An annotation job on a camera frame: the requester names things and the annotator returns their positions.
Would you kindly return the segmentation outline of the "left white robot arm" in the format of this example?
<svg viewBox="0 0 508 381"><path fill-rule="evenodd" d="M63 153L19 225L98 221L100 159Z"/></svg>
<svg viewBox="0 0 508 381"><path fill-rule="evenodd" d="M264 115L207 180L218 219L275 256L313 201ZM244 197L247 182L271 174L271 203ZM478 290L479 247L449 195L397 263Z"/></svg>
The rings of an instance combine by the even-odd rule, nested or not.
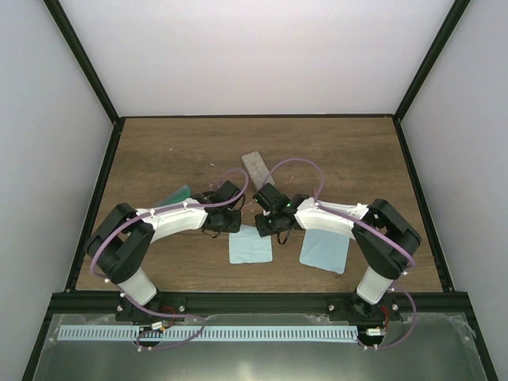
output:
<svg viewBox="0 0 508 381"><path fill-rule="evenodd" d="M235 208L244 195L231 198L207 191L180 203L155 209L134 209L127 203L115 206L86 243L90 273L112 283L134 301L134 310L146 321L162 311L158 289L141 268L150 244L187 230L237 233L241 212Z"/></svg>

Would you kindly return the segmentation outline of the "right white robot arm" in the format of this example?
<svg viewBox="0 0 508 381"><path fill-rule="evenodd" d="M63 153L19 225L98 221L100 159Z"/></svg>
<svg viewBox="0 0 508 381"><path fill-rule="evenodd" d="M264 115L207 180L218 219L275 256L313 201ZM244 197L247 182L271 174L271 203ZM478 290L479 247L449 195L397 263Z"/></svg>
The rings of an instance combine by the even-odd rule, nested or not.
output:
<svg viewBox="0 0 508 381"><path fill-rule="evenodd" d="M414 254L421 245L421 236L384 199L348 206L304 194L288 198L279 192L266 195L258 191L253 200L263 210L255 216L261 237L278 237L294 230L323 230L356 241L368 263L352 297L358 318L372 319L381 310L381 300L394 281L415 266Z"/></svg>

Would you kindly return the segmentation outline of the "blue-grey glasses case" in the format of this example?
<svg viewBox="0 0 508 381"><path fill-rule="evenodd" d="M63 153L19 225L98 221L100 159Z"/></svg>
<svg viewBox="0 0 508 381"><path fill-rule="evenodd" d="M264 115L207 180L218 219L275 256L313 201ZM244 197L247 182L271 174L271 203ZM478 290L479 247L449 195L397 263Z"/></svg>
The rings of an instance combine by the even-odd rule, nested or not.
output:
<svg viewBox="0 0 508 381"><path fill-rule="evenodd" d="M166 198L156 204L156 207L169 206L184 201L191 196L191 189L188 185L183 185Z"/></svg>

